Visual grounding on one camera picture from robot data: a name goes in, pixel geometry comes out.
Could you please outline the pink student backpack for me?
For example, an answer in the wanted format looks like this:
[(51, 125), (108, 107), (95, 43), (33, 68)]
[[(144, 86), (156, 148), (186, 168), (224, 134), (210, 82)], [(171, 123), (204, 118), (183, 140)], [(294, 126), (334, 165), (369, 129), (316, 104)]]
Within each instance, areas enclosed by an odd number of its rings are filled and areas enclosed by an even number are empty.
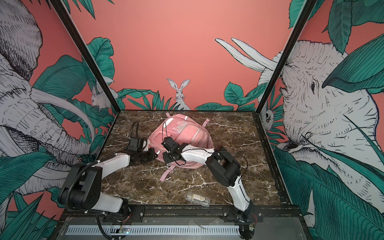
[(171, 137), (180, 145), (188, 143), (197, 148), (214, 148), (212, 138), (206, 129), (209, 119), (199, 125), (186, 115), (171, 116), (166, 113), (166, 116), (167, 119), (148, 138), (149, 148), (153, 148), (158, 154), (157, 160), (164, 162), (163, 153), (166, 152), (166, 149), (162, 146), (162, 142), (165, 137)]

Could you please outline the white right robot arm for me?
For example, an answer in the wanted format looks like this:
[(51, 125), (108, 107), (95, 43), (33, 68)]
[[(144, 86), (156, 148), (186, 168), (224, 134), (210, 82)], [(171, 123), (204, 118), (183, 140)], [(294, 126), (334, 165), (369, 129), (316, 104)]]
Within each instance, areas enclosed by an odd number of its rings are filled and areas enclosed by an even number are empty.
[(180, 145), (170, 137), (167, 137), (162, 145), (166, 149), (163, 153), (166, 164), (178, 164), (181, 161), (185, 164), (194, 162), (207, 166), (216, 181), (227, 187), (234, 207), (242, 212), (248, 210), (251, 199), (242, 183), (241, 165), (227, 149), (204, 149), (187, 143)]

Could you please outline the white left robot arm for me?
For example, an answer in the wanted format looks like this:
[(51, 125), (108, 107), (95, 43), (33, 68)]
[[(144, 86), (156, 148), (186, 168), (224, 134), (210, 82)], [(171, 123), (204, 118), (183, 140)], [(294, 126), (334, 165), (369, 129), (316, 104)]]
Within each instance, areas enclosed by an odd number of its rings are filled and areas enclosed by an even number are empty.
[(102, 180), (112, 173), (136, 163), (146, 163), (156, 159), (160, 151), (149, 148), (146, 151), (116, 153), (104, 161), (89, 164), (75, 164), (58, 196), (58, 203), (70, 212), (95, 212), (117, 214), (124, 217), (131, 214), (126, 200), (102, 192)]

